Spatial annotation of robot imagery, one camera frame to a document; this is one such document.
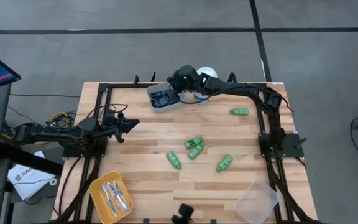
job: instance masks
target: transparent box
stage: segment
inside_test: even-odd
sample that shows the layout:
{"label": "transparent box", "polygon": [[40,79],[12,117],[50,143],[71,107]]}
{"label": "transparent box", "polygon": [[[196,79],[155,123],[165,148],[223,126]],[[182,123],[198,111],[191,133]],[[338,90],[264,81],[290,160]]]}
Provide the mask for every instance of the transparent box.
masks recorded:
{"label": "transparent box", "polygon": [[[149,99],[151,100],[152,97],[150,96],[152,93],[156,93],[156,92],[160,92],[160,91],[165,91],[165,90],[169,90],[169,83],[165,82],[165,83],[161,83],[161,84],[157,84],[157,85],[152,85],[150,87],[147,87],[147,94],[149,96]],[[179,94],[179,97],[181,100],[183,100],[183,96],[181,94]],[[150,102],[151,107],[153,108],[153,111],[155,113],[162,113],[168,110],[172,110],[175,109],[179,106],[182,106],[183,103],[174,103],[172,105],[168,105],[168,106],[164,106],[163,108],[155,108],[153,107],[153,105]]]}
{"label": "transparent box", "polygon": [[246,223],[263,224],[279,200],[276,191],[262,179],[257,179],[236,203],[236,212]]}

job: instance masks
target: white ball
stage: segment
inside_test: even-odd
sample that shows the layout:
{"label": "white ball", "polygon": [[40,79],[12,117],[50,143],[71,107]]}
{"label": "white ball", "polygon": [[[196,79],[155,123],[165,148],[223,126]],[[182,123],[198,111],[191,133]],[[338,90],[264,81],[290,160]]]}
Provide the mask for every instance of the white ball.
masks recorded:
{"label": "white ball", "polygon": [[207,75],[209,75],[209,76],[211,76],[211,77],[215,77],[215,78],[218,77],[218,74],[216,73],[216,71],[215,71],[213,68],[208,67],[208,66],[199,68],[199,69],[197,70],[197,73],[198,73],[199,75],[201,75],[202,73],[204,73],[204,74],[207,74]]}

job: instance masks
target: orange basket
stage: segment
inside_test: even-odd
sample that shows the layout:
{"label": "orange basket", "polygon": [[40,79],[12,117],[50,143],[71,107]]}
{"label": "orange basket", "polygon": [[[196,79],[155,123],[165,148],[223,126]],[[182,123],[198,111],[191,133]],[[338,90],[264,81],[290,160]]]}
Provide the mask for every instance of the orange basket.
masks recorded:
{"label": "orange basket", "polygon": [[[101,190],[102,184],[104,184],[107,181],[110,181],[112,183],[114,180],[117,182],[118,187],[120,188],[129,206],[128,211],[123,211],[117,206],[116,203],[114,203],[114,208],[116,209],[117,217],[113,215],[111,208],[108,204],[106,194]],[[115,171],[109,172],[108,174],[105,174],[97,178],[96,180],[92,181],[89,187],[89,191],[91,192],[94,206],[96,207],[100,220],[103,224],[112,224],[118,222],[118,220],[130,214],[130,212],[134,208],[134,203],[131,197],[129,196],[128,190],[125,188],[124,182],[122,181],[122,178],[118,172]]]}

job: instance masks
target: yellow cable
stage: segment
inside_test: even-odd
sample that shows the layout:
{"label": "yellow cable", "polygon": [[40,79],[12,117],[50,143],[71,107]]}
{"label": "yellow cable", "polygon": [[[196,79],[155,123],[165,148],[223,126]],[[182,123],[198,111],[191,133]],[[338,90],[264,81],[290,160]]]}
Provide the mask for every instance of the yellow cable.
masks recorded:
{"label": "yellow cable", "polygon": [[11,138],[9,135],[7,135],[7,134],[1,133],[1,135],[4,136],[5,138],[9,139],[9,140],[12,140],[12,138]]}
{"label": "yellow cable", "polygon": [[[66,113],[64,113],[64,112],[58,112],[58,113],[56,113],[55,115],[53,115],[52,116],[52,118],[50,118],[50,121],[51,122],[53,122],[54,121],[54,119],[58,116],[58,115],[60,115],[60,114],[63,114],[64,116],[66,116],[66,118],[68,118],[69,119],[69,116],[66,114]],[[36,143],[34,143],[34,144],[48,144],[49,143],[49,141],[39,141],[39,142],[36,142]]]}
{"label": "yellow cable", "polygon": [[66,118],[68,118],[68,115],[64,112],[59,112],[59,113],[56,113],[50,120],[51,121],[54,121],[54,119],[56,118],[56,115],[59,115],[59,114],[63,114],[64,116],[66,116]]}

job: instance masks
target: table leg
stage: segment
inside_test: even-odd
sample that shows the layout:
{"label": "table leg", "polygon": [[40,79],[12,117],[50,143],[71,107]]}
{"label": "table leg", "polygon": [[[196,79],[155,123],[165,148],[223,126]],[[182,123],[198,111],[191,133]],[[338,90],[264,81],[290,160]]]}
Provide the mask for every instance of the table leg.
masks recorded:
{"label": "table leg", "polygon": [[61,164],[35,156],[2,142],[0,142],[0,158],[8,158],[17,164],[54,175],[61,175],[63,170],[63,165]]}

